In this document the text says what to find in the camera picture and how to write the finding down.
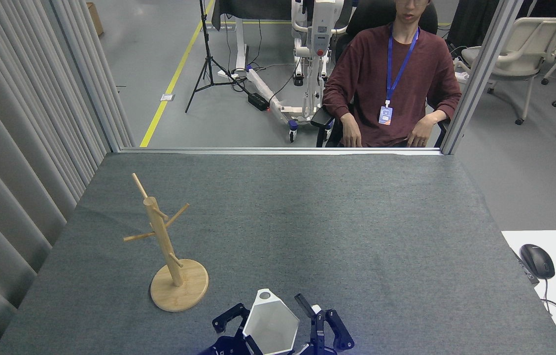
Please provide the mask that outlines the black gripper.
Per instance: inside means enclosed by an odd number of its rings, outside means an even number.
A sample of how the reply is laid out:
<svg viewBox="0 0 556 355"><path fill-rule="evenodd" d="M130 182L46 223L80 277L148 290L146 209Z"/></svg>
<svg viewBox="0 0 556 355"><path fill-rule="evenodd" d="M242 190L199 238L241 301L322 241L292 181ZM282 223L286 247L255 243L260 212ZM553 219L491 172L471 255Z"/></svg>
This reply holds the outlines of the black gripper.
<svg viewBox="0 0 556 355"><path fill-rule="evenodd" d="M339 313L334 309L329 309L325 313L325 319L334 333L333 348L324 347L324 314L322 308L319 305L311 306L301 293L298 293L295 299L311 320L310 341L297 354L337 355L337 351L343 352L354 348L354 339L348 332Z"/></svg>
<svg viewBox="0 0 556 355"><path fill-rule="evenodd" d="M213 319L212 326L217 333L224 333L228 323L237 317L242 319L238 327L242 331L249 317L249 309L243 303L238 303L221 313ZM251 335L245 336L245 341L237 337L219 337L212 346L201 351L199 355L246 355L246 343L254 355L262 355L262 351Z"/></svg>

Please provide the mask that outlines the person's right hand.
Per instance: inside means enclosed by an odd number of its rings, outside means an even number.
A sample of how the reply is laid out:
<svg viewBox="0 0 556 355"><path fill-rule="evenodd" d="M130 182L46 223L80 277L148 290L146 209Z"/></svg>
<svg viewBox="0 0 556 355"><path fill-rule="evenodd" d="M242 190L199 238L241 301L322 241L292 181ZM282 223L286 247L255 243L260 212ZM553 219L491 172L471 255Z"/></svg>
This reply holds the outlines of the person's right hand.
<svg viewBox="0 0 556 355"><path fill-rule="evenodd" d="M354 115L348 112L340 117L340 121L343 124L341 144L345 147L363 147L361 131Z"/></svg>

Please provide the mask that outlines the person's left hand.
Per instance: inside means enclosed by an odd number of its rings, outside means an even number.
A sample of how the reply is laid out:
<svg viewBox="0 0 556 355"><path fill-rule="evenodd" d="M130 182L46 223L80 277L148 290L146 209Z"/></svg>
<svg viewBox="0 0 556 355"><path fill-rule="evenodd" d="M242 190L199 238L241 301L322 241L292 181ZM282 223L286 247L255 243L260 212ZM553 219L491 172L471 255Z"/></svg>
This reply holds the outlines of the person's left hand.
<svg viewBox="0 0 556 355"><path fill-rule="evenodd" d="M423 117L407 137L407 147L425 147L437 121L433 117Z"/></svg>

